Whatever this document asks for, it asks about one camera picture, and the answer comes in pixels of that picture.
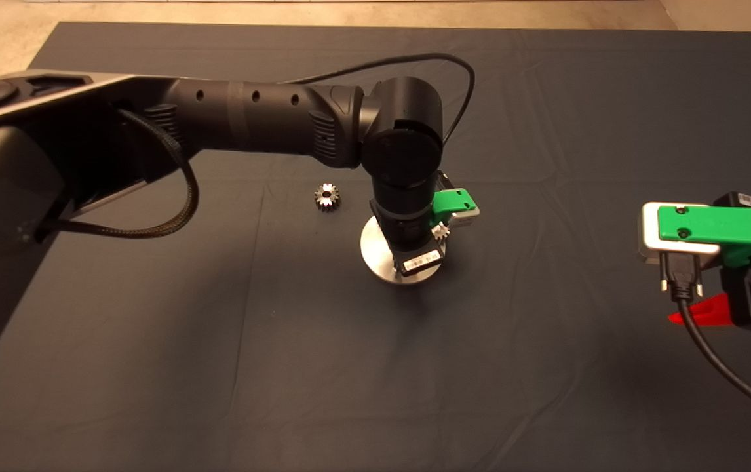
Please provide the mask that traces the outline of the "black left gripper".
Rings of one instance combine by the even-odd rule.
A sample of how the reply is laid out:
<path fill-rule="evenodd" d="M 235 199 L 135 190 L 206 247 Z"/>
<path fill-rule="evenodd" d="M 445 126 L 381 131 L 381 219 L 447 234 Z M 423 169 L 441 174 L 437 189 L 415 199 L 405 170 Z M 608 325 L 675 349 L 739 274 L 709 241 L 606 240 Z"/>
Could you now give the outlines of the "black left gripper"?
<path fill-rule="evenodd" d="M 433 236 L 431 217 L 392 218 L 376 215 L 376 223 L 387 243 L 389 259 L 402 278 L 420 275 L 444 263 L 444 244 Z"/>

